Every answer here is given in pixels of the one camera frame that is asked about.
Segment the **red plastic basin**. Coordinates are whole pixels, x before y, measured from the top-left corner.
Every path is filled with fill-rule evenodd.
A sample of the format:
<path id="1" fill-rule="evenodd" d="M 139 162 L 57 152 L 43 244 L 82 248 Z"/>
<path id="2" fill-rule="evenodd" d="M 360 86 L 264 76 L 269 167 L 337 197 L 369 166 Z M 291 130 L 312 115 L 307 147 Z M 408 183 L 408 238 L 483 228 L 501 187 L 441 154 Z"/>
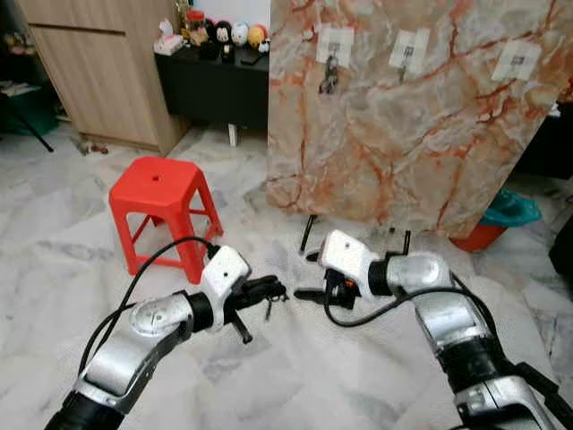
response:
<path id="1" fill-rule="evenodd" d="M 452 237 L 450 242 L 458 249 L 467 253 L 480 253 L 486 250 L 492 242 L 502 237 L 507 227 L 498 225 L 478 224 L 466 237 Z"/>

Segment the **yellow bear head figure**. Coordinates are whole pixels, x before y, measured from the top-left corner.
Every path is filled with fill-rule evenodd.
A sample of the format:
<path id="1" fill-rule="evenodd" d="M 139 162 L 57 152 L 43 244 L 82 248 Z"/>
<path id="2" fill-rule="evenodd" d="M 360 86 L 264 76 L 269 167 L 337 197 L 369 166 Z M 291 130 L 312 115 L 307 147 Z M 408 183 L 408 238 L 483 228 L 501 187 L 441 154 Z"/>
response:
<path id="1" fill-rule="evenodd" d="M 251 24 L 247 29 L 247 46 L 258 49 L 267 40 L 269 40 L 269 33 L 265 26 Z"/>

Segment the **red lid snack jar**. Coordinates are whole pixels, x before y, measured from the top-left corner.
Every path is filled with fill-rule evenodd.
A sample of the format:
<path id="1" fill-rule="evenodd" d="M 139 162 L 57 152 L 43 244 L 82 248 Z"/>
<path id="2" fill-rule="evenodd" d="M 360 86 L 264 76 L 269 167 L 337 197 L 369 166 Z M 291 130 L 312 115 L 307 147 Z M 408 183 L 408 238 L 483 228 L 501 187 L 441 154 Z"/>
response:
<path id="1" fill-rule="evenodd" d="M 204 12 L 190 9 L 184 14 L 184 35 L 193 46 L 200 46 L 211 40 L 209 20 Z"/>

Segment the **green storage box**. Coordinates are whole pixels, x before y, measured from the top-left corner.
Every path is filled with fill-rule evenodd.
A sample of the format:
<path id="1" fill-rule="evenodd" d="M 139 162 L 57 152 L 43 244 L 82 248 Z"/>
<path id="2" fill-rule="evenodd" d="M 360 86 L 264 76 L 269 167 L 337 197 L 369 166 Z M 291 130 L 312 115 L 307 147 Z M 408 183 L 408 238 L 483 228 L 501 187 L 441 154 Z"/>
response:
<path id="1" fill-rule="evenodd" d="M 5 96 L 0 107 L 1 131 L 31 135 L 18 117 L 28 120 L 40 134 L 53 132 L 60 125 L 55 112 L 58 99 L 53 90 L 24 82 L 5 82 L 1 94 Z"/>

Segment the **marble pattern panel board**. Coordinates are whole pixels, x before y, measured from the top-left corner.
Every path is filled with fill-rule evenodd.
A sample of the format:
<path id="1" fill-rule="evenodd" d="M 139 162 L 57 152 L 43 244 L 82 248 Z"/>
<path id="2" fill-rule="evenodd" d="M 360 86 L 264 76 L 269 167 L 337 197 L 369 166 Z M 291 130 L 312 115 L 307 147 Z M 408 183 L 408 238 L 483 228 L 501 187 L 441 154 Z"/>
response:
<path id="1" fill-rule="evenodd" d="M 267 201 L 286 211 L 462 237 L 573 79 L 573 0 L 271 0 Z M 319 93 L 321 25 L 355 29 Z M 398 82 L 399 31 L 430 30 Z M 492 82 L 507 42 L 542 47 L 529 81 Z"/>

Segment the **teal plastic basin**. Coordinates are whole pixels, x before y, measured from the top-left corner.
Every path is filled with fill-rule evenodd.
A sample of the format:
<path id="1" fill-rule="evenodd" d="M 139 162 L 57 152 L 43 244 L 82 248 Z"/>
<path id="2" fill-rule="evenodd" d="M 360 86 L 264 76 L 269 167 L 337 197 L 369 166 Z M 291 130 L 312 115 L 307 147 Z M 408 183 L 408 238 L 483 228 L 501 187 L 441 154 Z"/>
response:
<path id="1" fill-rule="evenodd" d="M 479 224 L 495 227 L 521 227 L 532 224 L 541 217 L 542 213 L 536 202 L 512 190 L 500 189 L 492 198 Z"/>

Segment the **metal hook white adhesive patch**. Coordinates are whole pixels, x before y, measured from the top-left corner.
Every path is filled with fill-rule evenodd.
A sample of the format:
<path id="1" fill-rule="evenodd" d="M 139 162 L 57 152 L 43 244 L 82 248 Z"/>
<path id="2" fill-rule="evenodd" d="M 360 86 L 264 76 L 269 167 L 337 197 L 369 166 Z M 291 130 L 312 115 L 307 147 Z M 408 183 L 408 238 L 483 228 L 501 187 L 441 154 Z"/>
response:
<path id="1" fill-rule="evenodd" d="M 500 51 L 498 62 L 492 69 L 492 82 L 529 81 L 542 47 L 526 40 L 511 40 Z"/>
<path id="2" fill-rule="evenodd" d="M 417 77 L 424 69 L 430 30 L 399 31 L 389 54 L 389 66 L 398 70 L 398 82 Z"/>
<path id="3" fill-rule="evenodd" d="M 355 29 L 351 26 L 321 25 L 318 28 L 315 60 L 319 63 L 333 61 L 338 68 L 349 68 L 355 45 Z"/>

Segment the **glass display cabinet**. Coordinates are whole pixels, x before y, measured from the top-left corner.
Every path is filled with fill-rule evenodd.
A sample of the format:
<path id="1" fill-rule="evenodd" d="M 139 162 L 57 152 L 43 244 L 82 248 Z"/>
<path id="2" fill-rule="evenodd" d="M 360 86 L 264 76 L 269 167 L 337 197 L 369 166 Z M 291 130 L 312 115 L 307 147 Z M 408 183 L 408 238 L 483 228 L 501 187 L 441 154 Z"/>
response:
<path id="1" fill-rule="evenodd" d="M 34 64 L 26 55 L 23 29 L 13 8 L 13 0 L 0 0 L 1 79 L 9 82 L 32 82 Z"/>

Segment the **black low sideboard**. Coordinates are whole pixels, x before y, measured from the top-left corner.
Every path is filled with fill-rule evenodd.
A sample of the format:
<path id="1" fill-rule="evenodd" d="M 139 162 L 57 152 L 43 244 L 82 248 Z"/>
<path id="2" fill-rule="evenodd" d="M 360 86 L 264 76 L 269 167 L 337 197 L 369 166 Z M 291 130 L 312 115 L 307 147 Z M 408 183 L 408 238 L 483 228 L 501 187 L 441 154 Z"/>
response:
<path id="1" fill-rule="evenodd" d="M 169 114 L 250 130 L 269 130 L 269 54 L 253 68 L 238 58 L 258 55 L 238 49 L 233 63 L 198 60 L 198 49 L 184 47 L 173 55 L 154 55 Z"/>

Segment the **red plastic stool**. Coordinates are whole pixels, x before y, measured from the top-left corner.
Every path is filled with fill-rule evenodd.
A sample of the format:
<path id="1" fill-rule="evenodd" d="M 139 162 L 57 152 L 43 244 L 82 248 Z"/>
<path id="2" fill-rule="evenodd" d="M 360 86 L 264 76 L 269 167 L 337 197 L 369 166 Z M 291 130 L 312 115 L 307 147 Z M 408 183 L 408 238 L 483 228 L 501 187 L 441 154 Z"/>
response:
<path id="1" fill-rule="evenodd" d="M 132 275 L 139 274 L 147 261 L 135 243 L 148 222 L 168 226 L 175 240 L 224 235 L 206 176 L 192 161 L 156 156 L 133 160 L 112 185 L 109 205 Z"/>

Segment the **black mouse head figure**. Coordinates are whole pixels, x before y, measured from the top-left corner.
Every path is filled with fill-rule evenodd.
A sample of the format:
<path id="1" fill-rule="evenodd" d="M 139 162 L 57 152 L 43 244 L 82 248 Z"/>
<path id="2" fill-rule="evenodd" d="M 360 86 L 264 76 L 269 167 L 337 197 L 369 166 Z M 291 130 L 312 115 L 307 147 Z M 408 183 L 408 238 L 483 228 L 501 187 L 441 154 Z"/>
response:
<path id="1" fill-rule="evenodd" d="M 232 32 L 233 25 L 229 21 L 214 21 L 210 29 L 211 41 L 219 45 L 232 44 Z"/>

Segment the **pink tissue pack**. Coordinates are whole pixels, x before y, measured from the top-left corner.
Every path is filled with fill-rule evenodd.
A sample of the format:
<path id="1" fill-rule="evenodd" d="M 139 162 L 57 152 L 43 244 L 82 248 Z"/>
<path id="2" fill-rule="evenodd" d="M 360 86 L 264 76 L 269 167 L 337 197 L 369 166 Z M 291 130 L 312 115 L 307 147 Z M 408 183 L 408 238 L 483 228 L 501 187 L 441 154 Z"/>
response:
<path id="1" fill-rule="evenodd" d="M 185 44 L 183 34 L 175 31 L 169 21 L 161 21 L 157 28 L 160 34 L 152 45 L 155 54 L 173 55 L 176 50 L 183 48 Z"/>

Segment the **light wooden cabinet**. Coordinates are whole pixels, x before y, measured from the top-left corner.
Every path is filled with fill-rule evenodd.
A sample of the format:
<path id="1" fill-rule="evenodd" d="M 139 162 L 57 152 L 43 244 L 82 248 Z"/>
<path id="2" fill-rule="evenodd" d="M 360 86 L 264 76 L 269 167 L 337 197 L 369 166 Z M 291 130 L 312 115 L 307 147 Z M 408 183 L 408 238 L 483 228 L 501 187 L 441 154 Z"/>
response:
<path id="1" fill-rule="evenodd" d="M 13 0 L 82 138 L 166 156 L 187 123 L 169 114 L 157 70 L 173 0 Z"/>

